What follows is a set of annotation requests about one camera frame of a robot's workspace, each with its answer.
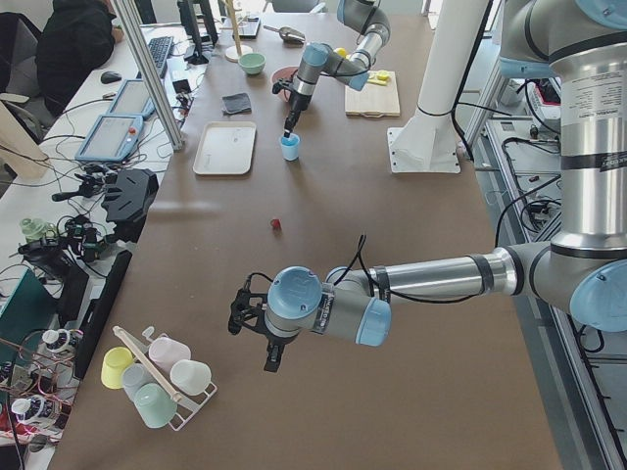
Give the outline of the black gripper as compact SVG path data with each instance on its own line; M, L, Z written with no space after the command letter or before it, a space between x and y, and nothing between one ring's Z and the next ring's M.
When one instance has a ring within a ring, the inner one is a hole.
M264 371L277 372L277 367L281 364L285 347L292 343L299 335L299 330L288 331L286 334L278 335L269 329L265 329L267 338L266 360Z
M284 137L290 137L293 128L298 124L300 114L309 106L309 96L293 90L289 98L290 112L284 122Z

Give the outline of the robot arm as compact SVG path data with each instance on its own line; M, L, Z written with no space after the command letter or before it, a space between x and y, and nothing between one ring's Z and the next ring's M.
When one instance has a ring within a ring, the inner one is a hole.
M325 74L350 88L360 91L368 80L368 72L377 53L389 41L391 26L386 14L373 1L341 1L337 19L362 37L357 49L346 58L324 43L309 43L295 75L273 84L276 94L285 89L290 93L290 111L284 122L283 136L289 137L312 99L318 79Z
M415 115L388 142L393 172L443 172L437 132L457 107L491 1L444 1ZM294 130L324 72L361 91L366 72L391 37L375 1L339 1L337 20L362 36L349 58L307 45L281 139ZM505 1L499 58L507 78L561 82L559 160L561 223L549 242L498 246L466 255L351 270L324 282L308 268L287 267L254 307L253 330L268 340L265 371L276 372L284 347L301 331L380 346L394 298L455 304L502 293L533 296L605 332L626 331L626 1Z

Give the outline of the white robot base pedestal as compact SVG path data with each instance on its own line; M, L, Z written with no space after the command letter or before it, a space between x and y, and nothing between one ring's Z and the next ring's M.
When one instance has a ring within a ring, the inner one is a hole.
M491 8L490 1L481 0L442 4L415 114L405 126L388 129L394 173L460 172L453 113Z

